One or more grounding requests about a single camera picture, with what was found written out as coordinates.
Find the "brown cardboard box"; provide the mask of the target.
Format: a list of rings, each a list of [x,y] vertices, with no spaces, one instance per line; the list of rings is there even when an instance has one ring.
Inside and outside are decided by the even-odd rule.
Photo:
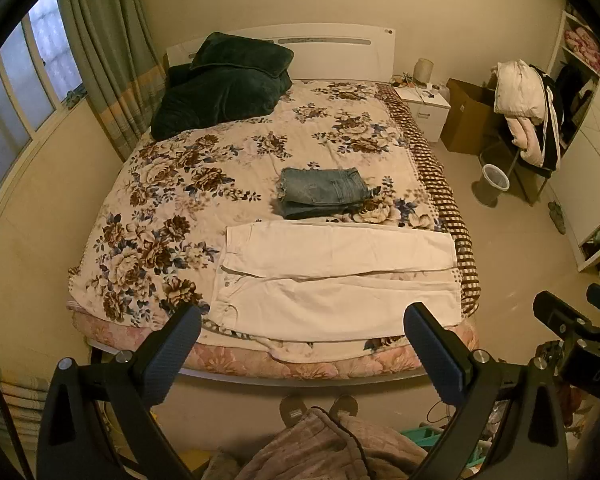
[[[450,78],[450,111],[440,136],[449,152],[478,155],[496,129],[500,116],[494,113],[494,91]]]

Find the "white nightstand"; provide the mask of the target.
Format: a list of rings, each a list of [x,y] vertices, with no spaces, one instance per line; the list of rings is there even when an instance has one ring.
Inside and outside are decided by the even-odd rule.
[[[429,143],[437,143],[448,119],[451,105],[440,94],[426,88],[394,87]]]

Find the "white pants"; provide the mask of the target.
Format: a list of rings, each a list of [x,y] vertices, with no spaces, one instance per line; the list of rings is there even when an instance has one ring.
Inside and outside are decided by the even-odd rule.
[[[224,330],[281,341],[400,336],[424,304],[462,319],[457,256],[446,233],[361,223],[253,222],[226,231],[208,312]]]

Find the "cream table lamp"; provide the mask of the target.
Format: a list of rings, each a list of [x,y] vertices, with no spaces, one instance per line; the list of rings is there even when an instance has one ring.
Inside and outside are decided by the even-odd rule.
[[[413,79],[416,84],[426,86],[430,83],[432,71],[434,70],[434,62],[428,60],[428,58],[420,58],[415,66],[413,72]]]

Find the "white waste bin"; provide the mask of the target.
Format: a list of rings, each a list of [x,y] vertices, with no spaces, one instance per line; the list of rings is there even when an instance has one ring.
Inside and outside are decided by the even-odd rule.
[[[493,164],[485,164],[482,167],[483,195],[488,202],[498,199],[502,193],[509,190],[509,178],[500,167]]]

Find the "right slipper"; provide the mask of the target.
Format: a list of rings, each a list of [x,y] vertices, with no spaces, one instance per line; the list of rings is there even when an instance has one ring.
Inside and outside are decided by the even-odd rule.
[[[329,415],[332,418],[340,418],[342,415],[356,416],[358,414],[358,401],[350,394],[343,394],[332,404]]]

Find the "slipper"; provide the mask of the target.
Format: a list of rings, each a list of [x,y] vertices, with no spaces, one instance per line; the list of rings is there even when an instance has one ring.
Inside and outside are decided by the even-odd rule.
[[[332,404],[329,415],[332,418],[340,418],[342,415],[356,416],[358,414],[358,401],[350,394],[343,394]]]
[[[285,396],[279,402],[279,415],[286,428],[293,427],[308,410],[300,396]]]

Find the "green striped curtain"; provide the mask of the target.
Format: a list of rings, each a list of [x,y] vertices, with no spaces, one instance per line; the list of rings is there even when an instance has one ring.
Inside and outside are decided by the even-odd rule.
[[[128,158],[166,86],[140,0],[58,0],[68,43],[93,110]]]

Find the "white wardrobe shelf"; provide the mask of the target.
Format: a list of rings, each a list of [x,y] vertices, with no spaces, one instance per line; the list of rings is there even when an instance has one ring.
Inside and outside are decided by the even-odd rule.
[[[572,53],[564,33],[586,28],[570,4],[562,11],[548,72],[562,90],[562,162],[550,178],[555,200],[565,216],[568,240],[580,272],[600,268],[600,71]]]

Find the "window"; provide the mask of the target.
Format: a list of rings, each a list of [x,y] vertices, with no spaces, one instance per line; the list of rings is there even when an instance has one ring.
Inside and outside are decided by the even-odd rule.
[[[58,0],[38,0],[0,49],[0,203],[85,91]]]

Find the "floral bed quilt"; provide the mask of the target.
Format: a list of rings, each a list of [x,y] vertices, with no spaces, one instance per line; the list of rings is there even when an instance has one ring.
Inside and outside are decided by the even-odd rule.
[[[231,226],[253,222],[361,223],[445,232],[419,181],[400,125],[377,85],[298,81],[272,114],[145,136],[124,164],[69,275],[69,301],[96,318],[158,330],[177,308],[208,318]],[[285,219],[277,185],[284,168],[355,168],[373,196],[341,214]],[[300,344],[340,344],[340,342]]]

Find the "brown checkered bed sheet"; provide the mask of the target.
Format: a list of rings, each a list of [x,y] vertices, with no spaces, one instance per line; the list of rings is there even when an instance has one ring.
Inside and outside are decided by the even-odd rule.
[[[464,318],[469,318],[478,310],[481,286],[468,227],[446,180],[444,167],[416,124],[412,112],[391,84],[380,82],[377,88],[378,99],[387,105],[391,118],[403,130],[408,149],[414,157],[419,181],[426,188],[442,228],[449,232],[454,240],[457,267],[460,270],[460,310]]]

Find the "left slipper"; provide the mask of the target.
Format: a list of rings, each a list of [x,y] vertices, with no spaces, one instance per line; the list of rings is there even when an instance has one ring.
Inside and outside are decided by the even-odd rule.
[[[285,396],[279,402],[279,415],[286,428],[293,427],[308,410],[300,396]]]

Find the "folded blue denim jeans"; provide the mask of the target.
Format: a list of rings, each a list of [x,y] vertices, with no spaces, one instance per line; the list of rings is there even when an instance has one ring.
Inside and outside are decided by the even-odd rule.
[[[299,220],[341,214],[369,200],[373,193],[355,168],[284,168],[277,196],[282,216]]]

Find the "pink folded blanket on shelf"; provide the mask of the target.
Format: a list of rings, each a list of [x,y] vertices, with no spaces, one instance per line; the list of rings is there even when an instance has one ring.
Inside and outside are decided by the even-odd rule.
[[[600,45],[595,37],[583,27],[566,30],[564,33],[567,48],[582,61],[600,71]]]

